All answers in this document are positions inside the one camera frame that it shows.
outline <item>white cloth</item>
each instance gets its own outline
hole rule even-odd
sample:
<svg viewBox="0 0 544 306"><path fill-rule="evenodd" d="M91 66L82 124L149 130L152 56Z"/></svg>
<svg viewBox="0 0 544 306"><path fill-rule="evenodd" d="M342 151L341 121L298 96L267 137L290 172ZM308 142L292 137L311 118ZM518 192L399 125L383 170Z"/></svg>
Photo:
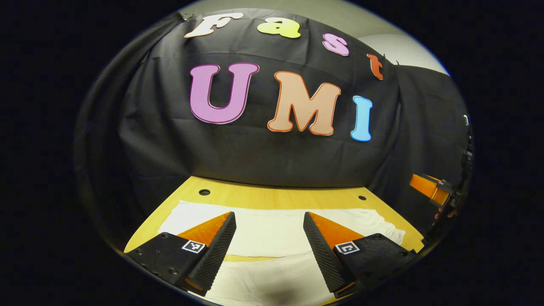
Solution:
<svg viewBox="0 0 544 306"><path fill-rule="evenodd" d="M206 297L198 297L224 306L315 306L334 294L313 253L307 252L265 261L224 261Z"/></svg>
<svg viewBox="0 0 544 306"><path fill-rule="evenodd" d="M158 232L177 235L229 211L236 216L236 232L227 254L250 257L284 257L311 251L302 228L304 213L311 211L363 236L376 233L402 244L403 230L368 209L256 210L180 201Z"/></svg>

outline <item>purple letter u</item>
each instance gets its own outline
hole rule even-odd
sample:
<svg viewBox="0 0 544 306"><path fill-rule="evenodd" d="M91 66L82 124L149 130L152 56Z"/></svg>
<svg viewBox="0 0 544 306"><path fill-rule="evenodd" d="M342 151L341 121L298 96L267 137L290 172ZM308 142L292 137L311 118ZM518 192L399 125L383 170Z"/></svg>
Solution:
<svg viewBox="0 0 544 306"><path fill-rule="evenodd" d="M251 75L259 71L259 66L251 63L237 63L228 67L233 74L231 98L227 106L217 108L209 103L212 78L219 72L217 65L201 65L191 69L191 111L198 119L215 124L233 122L242 115L248 98Z"/></svg>

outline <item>foam letter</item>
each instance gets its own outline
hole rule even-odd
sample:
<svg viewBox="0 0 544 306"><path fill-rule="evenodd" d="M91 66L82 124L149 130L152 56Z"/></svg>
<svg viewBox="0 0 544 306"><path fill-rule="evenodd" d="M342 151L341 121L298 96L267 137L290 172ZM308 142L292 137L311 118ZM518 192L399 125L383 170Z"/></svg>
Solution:
<svg viewBox="0 0 544 306"><path fill-rule="evenodd" d="M283 37L297 38L300 37L298 22L279 17L270 17L265 19L266 23L261 23L257 26L259 32L267 34L279 34Z"/></svg>
<svg viewBox="0 0 544 306"><path fill-rule="evenodd" d="M360 142L367 142L371 138L368 126L372 102L361 96L354 96L353 102L357 106L357 119L355 119L355 129L351 132L351 137Z"/></svg>
<svg viewBox="0 0 544 306"><path fill-rule="evenodd" d="M277 101L276 115L268 122L268 129L274 132L289 132L293 123L289 120L291 109L295 114L299 131L306 129L310 120L316 115L310 126L310 132L316 135L332 135L332 118L335 113L336 98L340 88L331 83L323 83L310 99L308 89L302 77L288 71L278 71L274 75L280 83L280 96Z"/></svg>
<svg viewBox="0 0 544 306"><path fill-rule="evenodd" d="M373 54L367 54L367 57L370 59L370 69L372 70L374 76L377 77L380 81L383 80L384 76L380 73L380 68L382 68L382 65L378 60L377 56Z"/></svg>
<svg viewBox="0 0 544 306"><path fill-rule="evenodd" d="M340 54L342 56L349 55L349 50L348 48L346 48L348 43L345 42L343 38L326 33L323 34L323 39L325 39L323 41L323 45L325 46L325 48L327 48L327 50Z"/></svg>
<svg viewBox="0 0 544 306"><path fill-rule="evenodd" d="M231 18L234 19L240 19L244 16L242 13L229 13L229 14L219 14L219 15L212 15L212 16L206 16L202 18L202 22L190 33L185 34L185 38L189 37L195 37L195 36L203 36L212 34L213 30L211 29L212 26L215 26L216 28L222 28L231 20Z"/></svg>
<svg viewBox="0 0 544 306"><path fill-rule="evenodd" d="M231 98L227 106L217 108L209 103L212 78L219 72L217 65L201 65L191 69L191 112L198 119L215 124L233 122L242 115L248 98L251 75L259 71L259 66L251 63L237 63L228 67L233 74Z"/></svg>

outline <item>peach letter m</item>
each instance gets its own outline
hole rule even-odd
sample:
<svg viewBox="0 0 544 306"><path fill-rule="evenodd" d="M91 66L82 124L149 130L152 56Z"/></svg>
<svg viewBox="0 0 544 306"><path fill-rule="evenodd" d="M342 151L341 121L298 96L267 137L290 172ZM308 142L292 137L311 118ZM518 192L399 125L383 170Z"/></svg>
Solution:
<svg viewBox="0 0 544 306"><path fill-rule="evenodd" d="M274 132L289 132L293 123L289 120L291 109L295 115L299 131L306 129L312 118L316 117L310 132L329 136L334 132L332 118L335 113L336 98L340 88L331 83L323 83L310 98L302 77L294 72L278 71L274 75L280 83L280 96L277 101L276 115L268 122L268 129Z"/></svg>

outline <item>white towel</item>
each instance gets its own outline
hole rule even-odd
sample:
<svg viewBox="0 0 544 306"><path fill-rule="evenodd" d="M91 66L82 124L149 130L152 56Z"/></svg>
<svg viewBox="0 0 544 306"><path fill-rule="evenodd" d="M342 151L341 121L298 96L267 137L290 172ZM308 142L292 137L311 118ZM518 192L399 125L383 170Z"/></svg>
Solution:
<svg viewBox="0 0 544 306"><path fill-rule="evenodd" d="M198 297L224 306L315 306L334 294L313 253L307 252L265 261L224 261L206 297Z"/></svg>
<svg viewBox="0 0 544 306"><path fill-rule="evenodd" d="M177 235L223 213L236 215L236 232L227 254L250 257L285 257L311 251L302 228L304 213L311 211L363 236L376 233L402 244L403 230L369 209L256 210L180 201L158 232Z"/></svg>

